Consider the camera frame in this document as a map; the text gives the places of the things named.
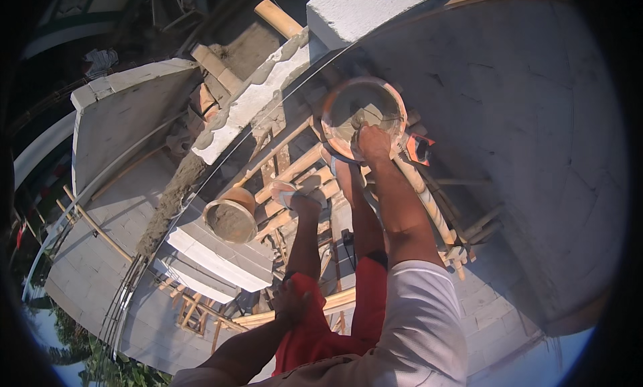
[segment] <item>red shorts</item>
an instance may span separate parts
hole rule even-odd
[[[324,316],[326,299],[317,280],[301,273],[291,277],[299,296],[310,291],[308,309],[301,322],[288,332],[275,354],[273,375],[301,365],[337,355],[364,355],[374,348],[382,334],[386,305],[386,270],[383,265],[364,257],[359,260],[356,276],[356,302],[351,335],[332,332]]]

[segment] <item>hand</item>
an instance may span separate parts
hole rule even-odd
[[[364,124],[359,129],[358,135],[359,153],[366,162],[373,162],[378,159],[390,159],[391,136],[377,125],[369,126]]]
[[[294,290],[292,280],[287,280],[285,285],[279,286],[275,291],[273,298],[273,307],[275,308],[275,319],[284,318],[290,321],[291,326],[295,326],[306,313],[306,307],[310,300],[310,292],[306,292],[300,298]]]

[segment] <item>man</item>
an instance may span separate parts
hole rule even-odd
[[[467,350],[458,300],[438,256],[422,202],[390,160],[390,138],[376,126],[359,131],[390,243],[363,196],[355,164],[325,150],[323,158],[352,209],[356,306],[352,334],[331,332],[319,292],[317,223],[322,207],[276,183],[273,197],[299,215],[285,283],[275,293],[275,320],[235,335],[201,366],[179,371],[174,387],[242,386],[276,356],[272,386],[462,386]]]

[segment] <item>cloth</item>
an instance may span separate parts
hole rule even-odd
[[[107,73],[104,72],[118,63],[118,54],[113,48],[100,51],[94,48],[92,51],[87,52],[83,59],[85,62],[91,62],[91,66],[85,72],[86,77],[92,77],[98,74],[106,76]]]
[[[362,356],[375,347],[384,323],[386,269],[380,263],[365,257],[358,262],[355,277],[356,302],[351,335],[339,335],[331,331],[324,316],[326,299],[316,280],[301,273],[294,273],[290,277],[299,296],[306,291],[310,291],[312,296],[303,319],[284,336],[275,354],[277,366],[273,376],[337,355]]]
[[[467,348],[458,300],[445,269],[420,260],[388,274],[386,318],[375,348],[345,354],[273,376],[255,387],[464,386]],[[180,370],[172,387],[232,387],[212,368]]]

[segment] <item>construction site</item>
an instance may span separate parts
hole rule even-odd
[[[90,6],[79,17],[108,20],[99,8],[116,0],[75,1]],[[145,11],[141,31],[156,32],[145,60],[120,54],[68,86],[70,111],[14,161],[17,196],[44,179],[57,190],[51,215],[26,223],[46,232],[31,230],[25,302],[42,279],[108,356],[170,375],[197,367],[275,318],[298,224],[271,196],[285,181],[324,207],[324,314],[350,335],[351,210],[321,154],[360,161],[354,133],[376,122],[454,284],[470,385],[597,323],[625,237],[627,146],[570,0],[119,1],[115,24],[67,33],[88,43]],[[16,123],[19,134],[27,120]],[[60,166],[52,181],[47,168]],[[360,171],[379,214],[371,169]],[[253,381],[273,370],[274,358]]]

